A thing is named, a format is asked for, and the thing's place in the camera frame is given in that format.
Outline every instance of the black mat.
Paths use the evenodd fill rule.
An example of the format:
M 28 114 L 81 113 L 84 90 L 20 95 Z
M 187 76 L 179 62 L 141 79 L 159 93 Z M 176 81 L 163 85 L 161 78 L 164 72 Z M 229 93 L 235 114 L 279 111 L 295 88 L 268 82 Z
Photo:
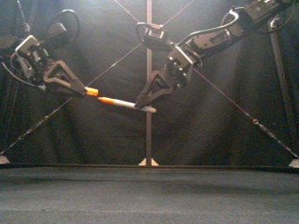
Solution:
M 299 223 L 299 175 L 244 170 L 0 170 L 0 223 Z

